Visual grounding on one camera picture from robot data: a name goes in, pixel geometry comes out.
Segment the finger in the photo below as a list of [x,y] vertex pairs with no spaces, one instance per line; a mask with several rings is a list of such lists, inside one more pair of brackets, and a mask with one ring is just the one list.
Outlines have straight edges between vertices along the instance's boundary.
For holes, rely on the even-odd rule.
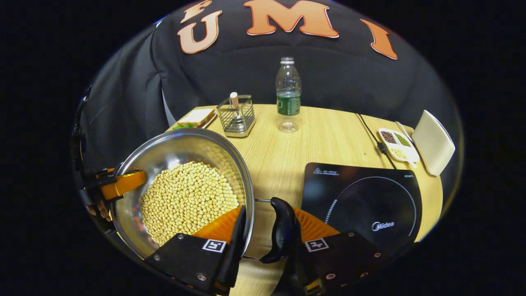
[[97,203],[97,208],[99,209],[99,211],[102,211],[103,209],[104,210],[106,209],[106,207],[104,206],[102,201],[99,201],[99,203]]
[[93,207],[91,205],[87,205],[86,206],[86,209],[88,210],[88,212],[93,215],[93,216],[96,216],[97,215],[97,212],[95,212],[95,209],[93,209]]
[[100,215],[102,216],[102,218],[108,218],[108,211],[106,211],[106,209],[102,209],[100,211]]

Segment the black cooktop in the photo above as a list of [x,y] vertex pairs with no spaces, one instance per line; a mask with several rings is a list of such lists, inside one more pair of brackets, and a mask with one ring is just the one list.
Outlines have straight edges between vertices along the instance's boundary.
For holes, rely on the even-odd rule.
[[301,208],[391,255],[414,242],[422,202],[411,170],[308,163]]

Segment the plastic water bottle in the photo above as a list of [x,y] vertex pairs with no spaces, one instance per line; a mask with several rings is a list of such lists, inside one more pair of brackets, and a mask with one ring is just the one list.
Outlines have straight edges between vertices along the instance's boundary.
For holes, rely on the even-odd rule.
[[286,133],[297,131],[301,106],[301,79],[292,57],[281,58],[281,68],[276,76],[276,96],[279,129]]

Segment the orange letter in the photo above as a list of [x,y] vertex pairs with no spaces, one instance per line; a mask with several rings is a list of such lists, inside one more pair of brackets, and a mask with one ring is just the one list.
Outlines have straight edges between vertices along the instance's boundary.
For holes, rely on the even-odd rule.
[[216,11],[201,19],[201,22],[206,24],[206,36],[203,40],[199,42],[194,41],[193,29],[197,23],[189,24],[188,26],[182,28],[181,30],[179,30],[179,32],[177,32],[177,35],[179,35],[181,39],[181,49],[183,50],[183,52],[187,54],[198,53],[202,50],[207,49],[216,41],[217,35],[219,35],[217,17],[221,13],[222,11]]
[[389,35],[389,33],[387,33],[386,30],[380,28],[376,24],[373,24],[372,22],[368,22],[365,19],[360,20],[364,22],[371,30],[373,39],[373,42],[371,43],[372,49],[383,54],[386,57],[390,57],[393,60],[397,60],[398,56],[393,51],[391,43],[389,42],[389,38],[387,38],[387,35]]
[[183,18],[181,24],[186,22],[189,18],[200,14],[205,9],[205,7],[210,5],[210,3],[212,3],[212,0],[206,0],[185,10],[185,18]]
[[252,28],[247,30],[248,35],[272,34],[276,27],[271,26],[268,18],[272,18],[283,31],[289,33],[294,30],[300,18],[303,17],[304,25],[299,30],[305,34],[337,38],[338,32],[332,29],[328,6],[312,1],[300,0],[293,7],[286,8],[275,0],[252,0],[243,6],[252,9]]

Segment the human hand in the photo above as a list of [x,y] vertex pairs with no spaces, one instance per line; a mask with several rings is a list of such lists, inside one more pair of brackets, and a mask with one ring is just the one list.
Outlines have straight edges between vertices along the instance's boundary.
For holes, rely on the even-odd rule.
[[[93,208],[93,205],[87,205],[86,209],[91,215],[93,216],[97,215],[97,212]],[[112,221],[112,218],[109,216],[109,213],[106,210],[106,207],[104,206],[104,203],[102,201],[99,201],[99,203],[97,204],[97,209],[99,210],[100,216],[102,216],[102,218],[105,218],[106,220],[108,220],[108,222]]]

